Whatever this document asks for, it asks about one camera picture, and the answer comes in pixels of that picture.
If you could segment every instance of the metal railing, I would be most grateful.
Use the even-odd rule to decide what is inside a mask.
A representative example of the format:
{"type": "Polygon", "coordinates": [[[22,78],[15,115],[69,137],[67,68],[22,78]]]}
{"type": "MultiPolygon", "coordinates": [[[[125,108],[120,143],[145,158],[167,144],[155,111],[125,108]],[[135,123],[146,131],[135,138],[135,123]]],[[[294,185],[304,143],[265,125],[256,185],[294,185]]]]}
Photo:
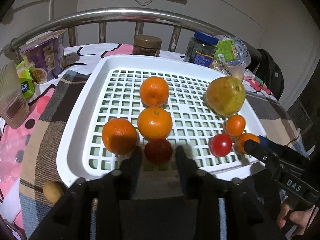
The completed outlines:
{"type": "MultiPolygon", "coordinates": [[[[200,21],[198,19],[188,17],[185,15],[144,8],[104,8],[94,9],[88,11],[77,12],[67,16],[63,16],[56,20],[44,23],[24,34],[15,38],[10,44],[2,48],[2,51],[6,54],[12,52],[19,52],[19,47],[25,44],[29,39],[47,32],[49,30],[57,31],[68,28],[68,37],[70,46],[76,46],[76,29],[75,26],[99,23],[99,43],[106,43],[107,25],[106,22],[114,21],[131,21],[136,22],[135,34],[143,33],[144,22],[165,24],[174,26],[172,36],[169,43],[168,51],[175,51],[179,40],[181,29],[187,29],[191,31],[202,31],[208,34],[218,35],[226,34],[233,36],[233,34],[226,32],[225,30],[218,28],[214,25],[200,21]]],[[[247,48],[251,57],[255,58],[258,62],[261,59],[261,53],[254,47],[247,44],[247,48]]]]}

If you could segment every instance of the black bag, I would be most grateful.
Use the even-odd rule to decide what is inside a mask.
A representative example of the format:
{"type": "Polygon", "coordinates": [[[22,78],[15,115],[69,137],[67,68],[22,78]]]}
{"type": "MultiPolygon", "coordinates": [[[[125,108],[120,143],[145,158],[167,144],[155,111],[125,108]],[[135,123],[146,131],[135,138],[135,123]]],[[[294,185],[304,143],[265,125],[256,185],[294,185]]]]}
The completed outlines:
{"type": "Polygon", "coordinates": [[[272,91],[273,95],[277,100],[281,97],[284,89],[284,79],[282,76],[281,69],[278,64],[275,63],[268,52],[264,49],[259,49],[262,54],[262,60],[256,72],[256,76],[260,78],[267,87],[272,91]]]}

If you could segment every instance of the purple box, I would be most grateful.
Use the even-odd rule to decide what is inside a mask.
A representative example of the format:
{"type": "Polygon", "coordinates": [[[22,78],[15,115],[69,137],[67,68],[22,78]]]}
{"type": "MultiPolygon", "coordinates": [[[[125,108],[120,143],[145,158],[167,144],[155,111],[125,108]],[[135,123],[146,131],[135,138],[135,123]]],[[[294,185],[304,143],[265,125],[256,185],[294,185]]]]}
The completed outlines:
{"type": "Polygon", "coordinates": [[[38,84],[57,78],[64,69],[62,37],[65,31],[48,33],[21,48],[21,56],[38,84]]]}

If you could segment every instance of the clear plastic cup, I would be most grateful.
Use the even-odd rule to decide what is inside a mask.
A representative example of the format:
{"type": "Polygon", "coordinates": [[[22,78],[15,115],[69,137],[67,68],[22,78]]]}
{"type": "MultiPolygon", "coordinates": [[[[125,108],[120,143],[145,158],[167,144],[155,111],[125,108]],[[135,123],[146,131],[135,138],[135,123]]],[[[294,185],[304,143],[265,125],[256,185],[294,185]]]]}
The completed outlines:
{"type": "Polygon", "coordinates": [[[29,106],[23,97],[21,86],[12,61],[0,68],[0,115],[7,124],[16,129],[29,114],[29,106]]]}

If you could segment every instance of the jar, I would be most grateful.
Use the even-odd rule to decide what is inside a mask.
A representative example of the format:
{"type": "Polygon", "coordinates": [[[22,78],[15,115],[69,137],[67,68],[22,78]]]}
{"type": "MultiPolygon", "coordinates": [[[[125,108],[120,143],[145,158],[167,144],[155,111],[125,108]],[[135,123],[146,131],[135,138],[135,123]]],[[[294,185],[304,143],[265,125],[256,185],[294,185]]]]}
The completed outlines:
{"type": "Polygon", "coordinates": [[[189,41],[183,61],[210,67],[217,50],[218,41],[214,36],[196,31],[189,41]]]}
{"type": "Polygon", "coordinates": [[[132,54],[159,57],[162,40],[148,35],[134,37],[132,54]]]}

